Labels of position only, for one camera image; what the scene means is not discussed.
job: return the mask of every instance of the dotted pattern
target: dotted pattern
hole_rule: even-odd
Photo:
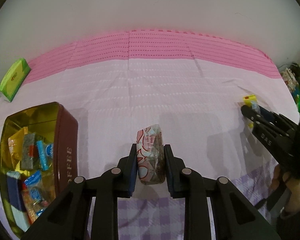
[[[98,35],[51,50],[29,62],[24,84],[66,69],[112,59],[203,59],[281,78],[271,59],[258,49],[216,36],[171,30],[133,30]]]

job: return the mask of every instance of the human hand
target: human hand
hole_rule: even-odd
[[[273,179],[270,188],[276,190],[280,184],[280,165],[274,168]],[[300,211],[300,179],[290,178],[290,172],[284,173],[282,180],[286,183],[287,188],[291,191],[291,196],[284,210],[287,213],[297,213]]]

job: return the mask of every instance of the green tissue package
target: green tissue package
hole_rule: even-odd
[[[7,71],[0,83],[0,92],[11,102],[21,84],[30,72],[30,67],[24,58],[18,59]]]

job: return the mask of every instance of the logo on tissue package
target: logo on tissue package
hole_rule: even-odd
[[[14,75],[11,77],[11,81],[14,81],[14,79],[18,76],[18,73],[15,72]]]
[[[72,154],[72,149],[67,147],[67,178],[68,178],[68,183],[72,181],[71,154]]]

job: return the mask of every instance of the container of snacks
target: container of snacks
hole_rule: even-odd
[[[0,141],[0,194],[19,238],[77,176],[78,122],[59,103],[5,120]]]

